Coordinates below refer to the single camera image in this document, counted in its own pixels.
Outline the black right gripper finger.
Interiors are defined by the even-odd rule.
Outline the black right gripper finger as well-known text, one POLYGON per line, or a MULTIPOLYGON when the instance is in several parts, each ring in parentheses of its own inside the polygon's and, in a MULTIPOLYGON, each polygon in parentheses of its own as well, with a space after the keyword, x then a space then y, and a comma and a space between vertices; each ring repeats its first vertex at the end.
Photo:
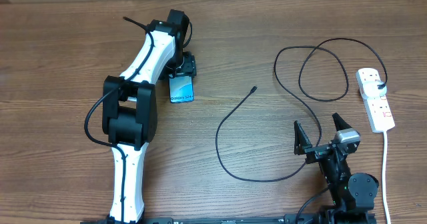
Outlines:
POLYGON ((306 149, 312 148, 312 144, 298 121, 294 121, 294 132, 294 154, 303 155, 306 153, 306 149))
POLYGON ((348 123, 346 123, 340 117, 340 115, 338 113, 334 113, 332 115, 332 118, 333 118, 333 121, 334 121, 334 125, 335 125, 335 128, 336 128, 336 131, 342 131, 342 130, 350 129, 351 128, 351 126, 348 123))

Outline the blue Samsung Galaxy phone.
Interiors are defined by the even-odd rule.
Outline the blue Samsung Galaxy phone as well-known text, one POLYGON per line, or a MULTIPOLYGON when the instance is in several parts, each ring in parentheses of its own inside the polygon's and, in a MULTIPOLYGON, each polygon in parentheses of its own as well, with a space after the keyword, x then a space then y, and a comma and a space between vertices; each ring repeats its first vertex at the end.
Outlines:
POLYGON ((194 101, 192 77, 175 77, 169 80, 169 96, 171 103, 187 103, 194 101))

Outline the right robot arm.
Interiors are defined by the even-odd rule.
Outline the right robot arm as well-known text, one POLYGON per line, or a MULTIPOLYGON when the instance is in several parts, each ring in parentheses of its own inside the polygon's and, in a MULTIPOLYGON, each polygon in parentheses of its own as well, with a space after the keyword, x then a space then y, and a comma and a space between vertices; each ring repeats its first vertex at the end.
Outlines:
POLYGON ((360 144, 360 134, 337 113, 332 115, 336 134, 327 144, 314 147, 298 121, 294 122, 294 153, 305 155, 306 163, 318 163, 327 187, 307 200, 293 217, 285 217, 290 223, 355 223, 373 224, 377 220, 369 211, 374 208, 379 181, 368 173, 352 173, 346 161, 360 144), (330 192, 333 205, 320 208, 315 214, 304 215, 309 203, 325 192, 330 192))

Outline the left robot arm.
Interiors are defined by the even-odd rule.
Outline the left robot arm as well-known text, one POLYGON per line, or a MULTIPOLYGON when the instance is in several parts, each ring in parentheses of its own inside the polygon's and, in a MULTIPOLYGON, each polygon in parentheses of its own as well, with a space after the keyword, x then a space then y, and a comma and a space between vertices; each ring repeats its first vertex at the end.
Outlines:
POLYGON ((157 129, 155 84, 169 81, 170 101, 194 100, 195 57, 185 51, 192 34, 189 17, 172 9, 166 21, 143 26, 145 42, 133 63, 103 84, 102 129, 114 158, 113 203, 106 223, 141 223, 145 154, 157 129))

